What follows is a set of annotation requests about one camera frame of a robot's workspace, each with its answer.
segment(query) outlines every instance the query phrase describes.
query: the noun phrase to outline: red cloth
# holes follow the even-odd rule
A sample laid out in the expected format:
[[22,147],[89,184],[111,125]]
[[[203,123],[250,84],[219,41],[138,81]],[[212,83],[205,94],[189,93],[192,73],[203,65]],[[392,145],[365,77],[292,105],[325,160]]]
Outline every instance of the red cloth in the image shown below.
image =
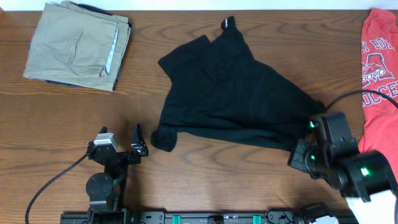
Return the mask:
[[[362,28],[362,89],[398,100],[398,28],[392,12],[372,9]],[[379,95],[363,93],[364,134],[359,150],[378,150],[398,177],[398,109]]]

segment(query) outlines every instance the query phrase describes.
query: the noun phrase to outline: black cloth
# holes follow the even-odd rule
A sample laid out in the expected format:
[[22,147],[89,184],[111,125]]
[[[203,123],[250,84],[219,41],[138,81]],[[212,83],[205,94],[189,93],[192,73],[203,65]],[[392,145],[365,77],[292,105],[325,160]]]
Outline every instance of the black cloth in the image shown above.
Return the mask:
[[151,143],[171,151],[178,132],[291,150],[309,132],[319,104],[254,59],[234,17],[210,42],[205,35],[159,60],[172,81]]

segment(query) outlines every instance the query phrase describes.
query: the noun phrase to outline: wooden table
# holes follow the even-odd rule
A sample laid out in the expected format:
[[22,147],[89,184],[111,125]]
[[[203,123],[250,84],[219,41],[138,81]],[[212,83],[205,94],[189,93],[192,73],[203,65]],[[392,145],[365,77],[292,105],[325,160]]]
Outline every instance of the wooden table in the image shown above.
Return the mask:
[[[102,126],[130,150],[134,123],[149,143],[170,80],[157,61],[203,34],[213,40],[235,15],[254,57],[315,99],[329,103],[361,88],[360,40],[368,11],[113,12],[134,30],[113,93],[72,88],[22,77],[30,39],[41,12],[6,12],[0,22],[0,223],[23,223],[34,194],[86,150]],[[333,107],[346,113],[353,135],[363,132],[361,97]],[[346,208],[323,180],[289,168],[289,153],[178,135],[177,147],[132,166],[126,206],[168,211],[266,210],[324,201]],[[86,211],[88,178],[101,165],[83,161],[36,200],[31,223],[59,223],[60,214]]]

